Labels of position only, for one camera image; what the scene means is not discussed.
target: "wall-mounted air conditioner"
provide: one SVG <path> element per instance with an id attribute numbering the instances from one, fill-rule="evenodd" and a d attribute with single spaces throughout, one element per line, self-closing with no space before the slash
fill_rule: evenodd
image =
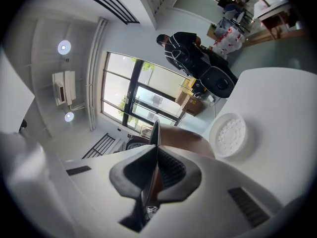
<path id="1" fill-rule="evenodd" d="M 56 105 L 66 102 L 68 106 L 71 105 L 72 100 L 76 99 L 75 72 L 68 70 L 54 73 L 52 79 Z"/>

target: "desk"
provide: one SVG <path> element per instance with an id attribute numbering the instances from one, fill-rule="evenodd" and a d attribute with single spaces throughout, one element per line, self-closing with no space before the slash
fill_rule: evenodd
<path id="1" fill-rule="evenodd" d="M 241 115 L 251 154 L 222 159 L 273 193 L 283 205 L 302 195 L 317 161 L 317 75 L 289 68 L 244 71 L 217 117 Z M 211 125 L 203 133 L 209 140 Z"/>

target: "window frame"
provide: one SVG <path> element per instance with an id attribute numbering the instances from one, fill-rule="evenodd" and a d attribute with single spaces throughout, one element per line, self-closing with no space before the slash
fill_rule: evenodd
<path id="1" fill-rule="evenodd" d="M 171 121 L 175 122 L 174 126 L 178 126 L 178 124 L 180 123 L 180 121 L 183 119 L 183 117 L 185 115 L 184 111 L 182 111 L 181 114 L 177 117 L 177 116 L 174 116 L 174 115 L 169 114 L 167 112 L 164 112 L 164 111 L 162 111 L 162 110 L 160 110 L 160 109 L 158 109 L 156 107 L 152 107 L 151 105 L 149 105 L 149 104 L 147 104 L 147 103 L 145 103 L 143 101 L 140 101 L 140 100 L 136 101 L 136 94 L 137 94 L 138 87 L 142 87 L 142 88 L 147 89 L 147 90 L 149 90 L 149 91 L 151 91 L 151 92 L 153 92 L 153 93 L 155 93 L 157 95 L 160 95 L 160 96 L 162 96 L 162 97 L 164 97 L 166 99 L 169 99 L 169 100 L 175 102 L 175 98 L 174 97 L 172 97 L 172 96 L 170 96 L 170 95 L 168 95 L 166 93 L 163 93 L 163 92 L 161 92 L 159 90 L 156 90 L 156 89 L 154 89 L 154 88 L 152 88 L 152 87 L 150 87 L 150 86 L 148 86 L 146 84 L 138 82 L 139 76 L 140 76 L 142 68 L 143 68 L 143 63 L 145 63 L 146 61 L 138 59 L 138 58 L 135 58 L 136 62 L 135 62 L 134 67 L 133 67 L 131 78 L 128 78 L 126 76 L 122 76 L 122 75 L 119 75 L 119 74 L 117 74 L 115 72 L 107 70 L 108 63 L 109 63 L 109 58 L 110 58 L 111 54 L 120 55 L 119 53 L 115 53 L 115 52 L 107 52 L 106 62 L 105 62 L 104 69 L 103 69 L 101 113 L 103 115 L 111 118 L 112 120 L 118 122 L 119 124 L 129 128 L 129 129 L 132 129 L 132 130 L 134 130 L 134 131 L 136 131 L 138 133 L 140 133 L 135 128 L 133 128 L 132 126 L 128 125 L 129 116 L 135 117 L 135 118 L 137 118 L 137 119 L 139 119 L 139 120 L 141 120 L 141 121 L 143 121 L 143 122 L 145 122 L 147 124 L 150 124 L 152 126 L 154 125 L 154 122 L 152 122 L 151 120 L 148 120 L 148 119 L 146 119 L 144 117 L 141 117 L 141 116 L 133 113 L 132 110 L 133 110 L 133 106 L 135 104 L 135 105 L 139 105 L 141 107 L 144 107 L 146 109 L 149 109 L 151 112 L 153 112 L 155 114 L 158 114 L 158 115 L 161 115 L 161 116 L 163 116 L 163 117 L 165 117 L 167 119 L 170 119 Z M 125 79 L 130 81 L 130 84 L 129 84 L 129 87 L 128 87 L 128 92 L 126 94 L 126 98 L 128 99 L 128 103 L 125 104 L 124 109 L 122 109 L 122 108 L 118 107 L 117 105 L 115 105 L 115 104 L 113 104 L 113 103 L 111 103 L 111 102 L 109 102 L 109 101 L 104 99 L 104 92 L 105 92 L 105 86 L 106 86 L 106 74 L 107 73 L 111 73 L 113 75 L 125 78 Z M 107 103 L 108 105 L 110 105 L 110 106 L 112 106 L 112 107 L 124 112 L 123 118 L 122 118 L 122 122 L 120 120 L 116 119 L 115 117 L 107 114 L 103 110 L 103 108 L 104 108 L 103 102 Z"/>

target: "recessed light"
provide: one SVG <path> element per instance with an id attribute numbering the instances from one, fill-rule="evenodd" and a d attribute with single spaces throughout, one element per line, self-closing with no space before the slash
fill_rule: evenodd
<path id="1" fill-rule="evenodd" d="M 57 51 L 61 54 L 61 55 L 65 55 L 70 51 L 71 48 L 71 44 L 69 41 L 67 40 L 63 40 L 59 43 L 58 47 L 57 47 Z"/>
<path id="2" fill-rule="evenodd" d="M 66 122 L 70 122 L 74 119 L 74 113 L 73 112 L 68 112 L 66 115 L 65 115 L 65 121 Z"/>

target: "window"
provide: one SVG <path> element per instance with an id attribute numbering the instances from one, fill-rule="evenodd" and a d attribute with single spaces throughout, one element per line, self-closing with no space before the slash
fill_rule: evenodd
<path id="1" fill-rule="evenodd" d="M 159 119 L 177 126 L 184 116 L 175 97 L 187 78 L 132 57 L 108 53 L 102 113 L 137 132 Z"/>

